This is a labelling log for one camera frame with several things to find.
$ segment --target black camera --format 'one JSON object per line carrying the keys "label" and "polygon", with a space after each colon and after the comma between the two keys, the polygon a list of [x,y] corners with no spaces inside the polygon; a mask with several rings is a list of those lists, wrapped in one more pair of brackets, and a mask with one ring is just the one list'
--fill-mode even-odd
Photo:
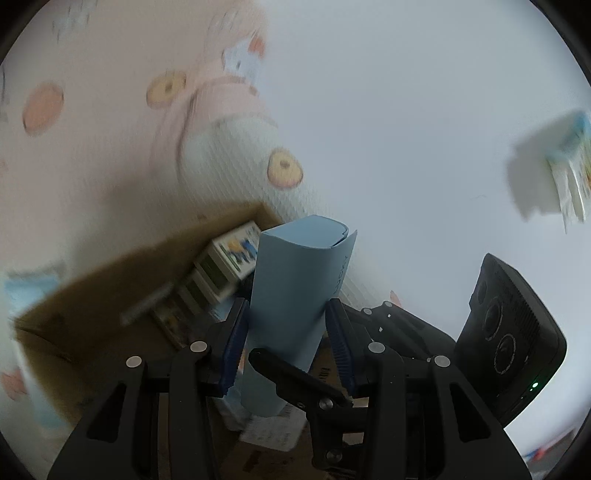
{"label": "black camera", "polygon": [[506,426],[556,373],[566,340],[519,272],[487,254],[454,362]]}

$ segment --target light blue paper box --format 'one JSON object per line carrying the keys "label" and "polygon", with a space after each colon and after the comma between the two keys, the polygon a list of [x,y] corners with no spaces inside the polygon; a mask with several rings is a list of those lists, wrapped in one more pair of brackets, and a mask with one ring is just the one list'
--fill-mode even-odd
{"label": "light blue paper box", "polygon": [[[326,328],[324,305],[339,294],[357,232],[312,215],[261,234],[246,350],[267,348],[308,371]],[[275,384],[246,362],[242,405],[271,417],[285,406]]]}

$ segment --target white wall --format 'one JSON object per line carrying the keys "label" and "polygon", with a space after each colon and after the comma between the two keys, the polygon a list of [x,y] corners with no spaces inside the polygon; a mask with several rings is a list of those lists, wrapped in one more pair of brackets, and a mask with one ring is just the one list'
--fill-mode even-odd
{"label": "white wall", "polygon": [[591,399],[591,225],[565,235],[544,152],[591,87],[528,0],[262,0],[260,90],[306,179],[402,304],[457,337],[483,256],[518,268],[568,341],[507,428],[522,453]]}

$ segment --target blue gripper pad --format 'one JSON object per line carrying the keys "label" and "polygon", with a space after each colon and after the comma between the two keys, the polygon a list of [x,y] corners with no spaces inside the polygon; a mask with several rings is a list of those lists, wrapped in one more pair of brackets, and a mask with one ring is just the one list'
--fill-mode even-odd
{"label": "blue gripper pad", "polygon": [[340,382],[353,398],[369,395],[364,349],[372,339],[363,325],[362,316],[363,313],[344,306],[339,299],[331,299],[326,303],[325,319],[330,347]]}
{"label": "blue gripper pad", "polygon": [[233,386],[248,333],[249,303],[236,299],[225,322],[213,325],[207,333],[212,346],[208,383],[223,397]]}

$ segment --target brown cardboard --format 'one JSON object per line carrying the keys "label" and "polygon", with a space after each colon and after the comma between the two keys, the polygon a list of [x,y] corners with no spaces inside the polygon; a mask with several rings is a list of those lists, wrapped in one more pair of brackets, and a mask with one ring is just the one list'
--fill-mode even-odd
{"label": "brown cardboard", "polygon": [[330,349],[328,341],[324,340],[322,346],[318,349],[312,367],[310,368],[310,375],[322,380],[331,387],[340,390],[344,395],[347,391],[341,386],[339,379],[339,371],[336,368],[335,359]]}
{"label": "brown cardboard", "polygon": [[116,378],[129,356],[149,361],[176,351],[151,319],[122,326],[121,313],[181,279],[211,239],[249,220],[262,230],[280,224],[260,203],[230,208],[102,267],[16,320],[31,373],[59,414],[76,424],[88,398]]}

